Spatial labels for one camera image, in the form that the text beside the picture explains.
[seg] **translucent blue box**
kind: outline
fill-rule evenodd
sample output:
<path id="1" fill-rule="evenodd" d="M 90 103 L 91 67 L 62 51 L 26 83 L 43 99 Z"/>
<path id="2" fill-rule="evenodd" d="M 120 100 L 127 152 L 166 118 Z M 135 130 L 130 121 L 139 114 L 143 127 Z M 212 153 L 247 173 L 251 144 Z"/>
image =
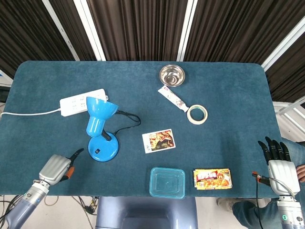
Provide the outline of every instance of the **translucent blue box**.
<path id="1" fill-rule="evenodd" d="M 153 168 L 149 193 L 153 197 L 183 199 L 185 196 L 184 171 L 176 168 Z"/>

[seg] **jeans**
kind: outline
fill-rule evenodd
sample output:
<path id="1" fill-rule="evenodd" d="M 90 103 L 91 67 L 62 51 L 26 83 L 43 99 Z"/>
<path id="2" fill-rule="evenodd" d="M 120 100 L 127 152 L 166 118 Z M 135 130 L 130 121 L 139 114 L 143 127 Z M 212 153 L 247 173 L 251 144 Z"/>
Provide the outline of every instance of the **jeans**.
<path id="1" fill-rule="evenodd" d="M 305 147 L 298 143 L 289 141 L 283 138 L 283 142 L 288 147 L 291 160 L 295 166 L 305 164 Z M 295 196 L 302 207 L 303 215 L 305 212 L 305 183 L 300 183 L 301 191 Z M 262 226 L 264 229 L 281 229 L 281 218 L 278 213 L 278 208 L 274 198 L 264 208 L 260 208 L 260 217 Z M 257 207 L 249 201 L 241 201 L 233 204 L 233 214 L 237 220 L 245 227 L 249 229 L 260 229 Z"/>

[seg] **lamp base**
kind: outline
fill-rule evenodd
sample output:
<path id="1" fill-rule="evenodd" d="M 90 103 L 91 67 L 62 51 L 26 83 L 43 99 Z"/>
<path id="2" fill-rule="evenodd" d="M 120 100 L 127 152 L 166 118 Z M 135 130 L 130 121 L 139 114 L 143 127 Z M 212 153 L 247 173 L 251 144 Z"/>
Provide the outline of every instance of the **lamp base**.
<path id="1" fill-rule="evenodd" d="M 112 133 L 107 132 L 107 134 L 111 137 L 110 141 L 107 141 L 103 136 L 98 136 L 91 138 L 88 144 L 89 154 L 96 161 L 110 161 L 118 153 L 118 140 Z"/>

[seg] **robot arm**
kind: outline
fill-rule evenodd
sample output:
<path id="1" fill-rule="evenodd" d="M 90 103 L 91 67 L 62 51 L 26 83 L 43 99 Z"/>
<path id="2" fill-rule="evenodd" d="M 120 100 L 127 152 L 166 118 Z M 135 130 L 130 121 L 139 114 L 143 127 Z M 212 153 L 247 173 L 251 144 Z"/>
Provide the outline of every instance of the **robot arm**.
<path id="1" fill-rule="evenodd" d="M 9 229 L 20 229 L 35 208 L 48 194 L 49 187 L 69 179 L 74 171 L 73 162 L 84 149 L 77 150 L 70 158 L 52 155 L 39 173 L 39 180 L 34 180 L 32 187 L 6 216 Z"/>
<path id="2" fill-rule="evenodd" d="M 269 185 L 279 195 L 277 206 L 283 229 L 305 229 L 301 205 L 295 195 L 300 191 L 295 165 L 291 162 L 288 148 L 266 137 L 268 147 L 261 141 L 261 146 L 268 165 L 269 177 L 254 175 L 258 182 Z"/>

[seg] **roll of tape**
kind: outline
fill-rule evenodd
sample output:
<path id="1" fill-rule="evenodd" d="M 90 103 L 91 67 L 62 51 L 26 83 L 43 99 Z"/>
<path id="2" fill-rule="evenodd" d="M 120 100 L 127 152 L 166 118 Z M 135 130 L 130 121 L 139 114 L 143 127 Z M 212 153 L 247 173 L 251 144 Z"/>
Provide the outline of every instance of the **roll of tape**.
<path id="1" fill-rule="evenodd" d="M 202 120 L 197 121 L 197 120 L 195 120 L 195 119 L 192 118 L 192 116 L 191 116 L 191 111 L 192 111 L 193 109 L 199 109 L 199 110 L 201 110 L 201 111 L 203 112 L 204 117 L 203 117 Z M 206 121 L 206 119 L 208 118 L 208 112 L 207 112 L 207 110 L 206 110 L 203 106 L 201 106 L 201 105 L 193 105 L 193 106 L 191 106 L 191 107 L 189 108 L 189 110 L 187 111 L 187 118 L 188 118 L 188 120 L 189 120 L 191 123 L 193 123 L 193 124 L 195 124 L 195 125 L 200 125 L 200 124 L 204 123 L 204 122 Z"/>

